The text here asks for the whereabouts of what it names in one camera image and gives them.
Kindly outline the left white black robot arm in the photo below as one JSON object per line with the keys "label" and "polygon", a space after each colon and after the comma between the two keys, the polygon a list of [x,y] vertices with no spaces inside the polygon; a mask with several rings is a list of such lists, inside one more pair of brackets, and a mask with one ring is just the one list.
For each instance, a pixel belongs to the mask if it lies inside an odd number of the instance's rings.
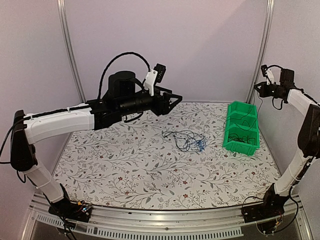
{"label": "left white black robot arm", "polygon": [[107,91],[99,91],[96,99],[42,113],[17,111],[4,138],[10,143],[8,164],[40,189],[51,207],[63,217],[88,214],[89,204],[71,202],[64,187],[36,158],[35,143],[67,133],[105,129],[122,121],[128,123],[128,116],[137,120],[145,111],[167,115],[183,98],[159,86],[165,72],[166,67],[157,64],[147,69],[143,80],[138,80],[132,71],[118,71],[107,78]]}

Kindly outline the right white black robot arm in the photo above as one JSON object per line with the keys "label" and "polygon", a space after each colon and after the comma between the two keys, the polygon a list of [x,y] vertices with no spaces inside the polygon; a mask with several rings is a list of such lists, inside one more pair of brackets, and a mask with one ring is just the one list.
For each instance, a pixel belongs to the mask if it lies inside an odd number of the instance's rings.
{"label": "right white black robot arm", "polygon": [[296,108],[304,117],[297,136],[297,151],[284,174],[273,183],[263,197],[258,213],[269,218],[282,208],[313,160],[320,158],[320,104],[294,83],[295,72],[279,65],[262,65],[266,81],[254,85],[259,97],[281,99]]}

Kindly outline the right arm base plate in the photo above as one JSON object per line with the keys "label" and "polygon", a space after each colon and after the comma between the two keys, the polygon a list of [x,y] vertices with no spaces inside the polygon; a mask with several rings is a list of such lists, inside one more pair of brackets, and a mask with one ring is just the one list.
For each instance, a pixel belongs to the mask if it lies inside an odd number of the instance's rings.
{"label": "right arm base plate", "polygon": [[[263,203],[245,206],[245,202],[248,199],[262,200]],[[279,226],[283,222],[284,213],[285,213],[284,205],[287,202],[287,200],[291,200],[293,203],[295,203],[296,211],[292,220],[289,223],[287,223],[285,226],[283,226],[281,229],[279,229]],[[296,220],[298,212],[299,212],[299,204],[296,200],[292,198],[291,195],[287,197],[283,197],[283,196],[267,197],[267,200],[264,200],[256,196],[248,196],[247,198],[244,199],[244,201],[241,204],[241,214],[243,216],[245,223],[256,222],[256,221],[279,216],[278,220],[265,221],[256,225],[258,231],[265,236],[274,235],[276,233],[284,231]]]}

